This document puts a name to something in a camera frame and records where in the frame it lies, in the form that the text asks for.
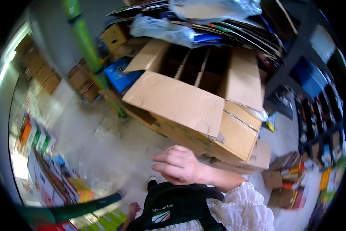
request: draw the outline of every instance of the gray wall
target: gray wall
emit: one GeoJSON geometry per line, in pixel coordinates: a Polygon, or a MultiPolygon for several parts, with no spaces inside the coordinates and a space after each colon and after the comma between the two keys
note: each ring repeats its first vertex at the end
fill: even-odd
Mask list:
{"type": "MultiPolygon", "coordinates": [[[[104,29],[103,23],[109,19],[105,15],[124,4],[122,0],[79,0],[79,3],[96,45],[95,40],[104,29]]],[[[64,16],[61,0],[35,0],[29,6],[28,15],[34,41],[41,53],[66,78],[83,56],[64,16]]]]}

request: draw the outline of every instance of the white lace sleeve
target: white lace sleeve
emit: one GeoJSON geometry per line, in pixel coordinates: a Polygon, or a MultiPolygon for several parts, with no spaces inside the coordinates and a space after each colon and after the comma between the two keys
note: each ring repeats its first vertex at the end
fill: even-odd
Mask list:
{"type": "Polygon", "coordinates": [[[242,183],[230,190],[224,201],[208,201],[212,216],[227,230],[273,231],[273,213],[264,204],[264,197],[251,183],[242,183]]]}

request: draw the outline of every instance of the hand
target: hand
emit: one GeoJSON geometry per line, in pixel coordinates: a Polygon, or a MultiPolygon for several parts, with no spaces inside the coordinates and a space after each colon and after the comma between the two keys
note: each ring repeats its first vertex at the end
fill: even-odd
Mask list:
{"type": "Polygon", "coordinates": [[[161,153],[152,156],[152,160],[161,162],[152,165],[154,171],[174,185],[200,183],[203,165],[198,162],[195,154],[182,146],[168,147],[161,153]]]}
{"type": "Polygon", "coordinates": [[[137,212],[141,210],[141,207],[138,205],[137,202],[134,202],[128,206],[128,210],[129,211],[127,216],[134,218],[137,215],[137,212]]]}

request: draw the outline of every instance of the concrete floor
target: concrete floor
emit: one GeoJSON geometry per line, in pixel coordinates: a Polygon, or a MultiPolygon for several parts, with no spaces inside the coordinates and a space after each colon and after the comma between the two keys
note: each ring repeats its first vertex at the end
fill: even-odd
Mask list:
{"type": "MultiPolygon", "coordinates": [[[[130,202],[143,207],[147,195],[147,180],[155,175],[158,182],[165,179],[151,169],[151,155],[175,143],[169,138],[144,127],[132,118],[122,122],[107,102],[100,98],[90,105],[81,104],[78,96],[65,81],[61,81],[49,97],[36,87],[31,89],[38,114],[58,138],[57,152],[64,155],[74,169],[85,178],[97,197],[122,189],[122,211],[130,202]]],[[[278,114],[275,132],[263,129],[261,139],[271,144],[271,161],[298,148],[298,125],[278,114]]],[[[200,156],[208,163],[209,159],[200,156]]],[[[244,175],[268,203],[271,191],[265,188],[261,171],[244,175]]],[[[321,174],[317,168],[308,172],[304,184],[308,188],[305,207],[301,210],[271,208],[275,230],[304,230],[318,198],[321,174]]]]}

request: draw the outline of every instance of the logo on bag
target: logo on bag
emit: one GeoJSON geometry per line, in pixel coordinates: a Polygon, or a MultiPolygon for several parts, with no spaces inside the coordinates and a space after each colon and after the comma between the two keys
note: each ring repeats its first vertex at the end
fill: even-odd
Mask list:
{"type": "Polygon", "coordinates": [[[170,218],[170,211],[163,211],[163,212],[158,212],[158,213],[155,213],[153,216],[152,216],[152,222],[154,224],[156,223],[159,223],[161,221],[166,221],[170,218]]]}

